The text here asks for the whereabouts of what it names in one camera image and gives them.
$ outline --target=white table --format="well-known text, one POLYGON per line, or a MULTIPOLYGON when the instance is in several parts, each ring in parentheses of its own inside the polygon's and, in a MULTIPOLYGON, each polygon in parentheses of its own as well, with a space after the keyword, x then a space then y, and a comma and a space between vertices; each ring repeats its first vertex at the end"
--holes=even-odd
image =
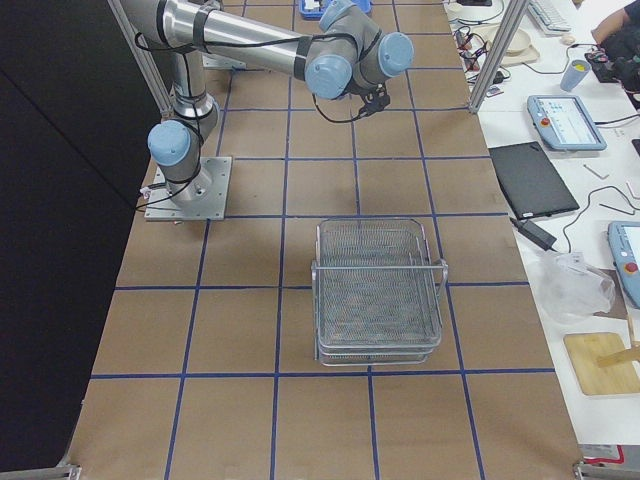
MULTIPOLYGON (((461 18, 481 19, 497 13, 499 0, 493 7, 465 7, 461 18)), ((579 43, 593 43, 590 31, 599 21, 612 11, 629 3, 623 0, 585 0, 576 10, 569 0, 558 0, 557 8, 574 25, 571 32, 579 43)), ((529 18, 524 18, 521 28, 531 36, 532 42, 540 52, 540 59, 532 66, 540 71, 560 71, 565 65, 565 49, 559 37, 545 37, 534 27, 529 18)), ((584 58, 587 48, 578 47, 569 50, 570 58, 584 58)), ((515 143, 539 141, 531 117, 526 109, 529 95, 563 94, 560 87, 561 74, 540 75, 527 67, 519 65, 509 67, 511 79, 500 87, 504 93, 488 98, 478 113, 487 145, 496 147, 515 143)), ((571 94, 581 97, 587 110, 595 121, 613 120, 635 112, 631 102, 617 84, 601 84, 590 74, 571 94)), ((616 124, 615 128, 601 128, 608 144, 602 152, 552 152, 547 150, 549 158, 565 180, 574 197, 584 207, 588 193, 605 185, 615 185, 629 193, 626 182, 631 182, 636 192, 640 192, 640 157, 631 145, 632 138, 640 138, 640 119, 616 124), (602 180, 589 172, 586 164, 600 175, 609 175, 602 180)), ((613 220, 640 221, 640 215, 630 217, 598 206, 605 203, 625 209, 623 200, 613 191, 604 191, 594 195, 596 205, 592 206, 578 223, 569 228, 573 251, 583 252, 587 263, 611 269, 612 257, 606 241, 606 229, 613 220)), ((640 206, 640 200, 634 201, 640 206)), ((562 227, 575 218, 577 212, 549 219, 536 219, 536 223, 558 238, 556 249, 567 251, 562 236, 562 227)), ((571 322, 560 321, 547 314, 536 295, 540 283, 538 255, 541 250, 524 237, 517 235, 518 245, 529 280, 536 297, 542 326, 549 344, 549 350, 556 368, 558 379, 567 404, 567 409, 580 444, 585 445, 640 445, 640 394, 586 396, 578 384, 563 344, 568 333, 615 332, 628 345, 626 322, 605 317, 578 318, 571 322)), ((640 311, 630 310, 636 318, 636 332, 640 332, 640 311)))

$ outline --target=wire mesh basket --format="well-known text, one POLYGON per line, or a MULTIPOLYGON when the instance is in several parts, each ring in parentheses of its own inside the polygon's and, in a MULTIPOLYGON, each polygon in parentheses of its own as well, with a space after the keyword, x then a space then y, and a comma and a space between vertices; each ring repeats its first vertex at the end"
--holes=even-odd
POLYGON ((420 363, 440 343, 447 264, 430 263, 414 220, 325 220, 311 270, 315 357, 324 365, 420 363))

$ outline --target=black curtain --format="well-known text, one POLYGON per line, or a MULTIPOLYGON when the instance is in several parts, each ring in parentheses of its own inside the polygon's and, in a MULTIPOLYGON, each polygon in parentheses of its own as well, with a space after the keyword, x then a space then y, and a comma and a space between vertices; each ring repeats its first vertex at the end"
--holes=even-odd
POLYGON ((12 471, 55 466, 70 440, 159 112, 105 0, 3 1, 0 18, 0 471, 12 471))

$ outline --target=plastic cup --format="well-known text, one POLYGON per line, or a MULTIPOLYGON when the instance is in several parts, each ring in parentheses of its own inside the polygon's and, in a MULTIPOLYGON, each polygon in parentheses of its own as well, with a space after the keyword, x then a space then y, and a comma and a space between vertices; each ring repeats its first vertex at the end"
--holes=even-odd
POLYGON ((560 88, 565 92, 573 90, 587 73, 591 70, 591 65, 585 60, 574 60, 569 64, 560 81, 560 88))

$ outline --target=plastic bag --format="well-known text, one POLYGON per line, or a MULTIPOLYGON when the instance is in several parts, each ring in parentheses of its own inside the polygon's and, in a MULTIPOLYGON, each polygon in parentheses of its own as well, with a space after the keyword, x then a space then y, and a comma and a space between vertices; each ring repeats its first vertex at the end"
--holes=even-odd
POLYGON ((548 313, 593 315, 613 307, 613 280, 587 265, 581 253, 546 252, 540 262, 542 278, 536 290, 548 313))

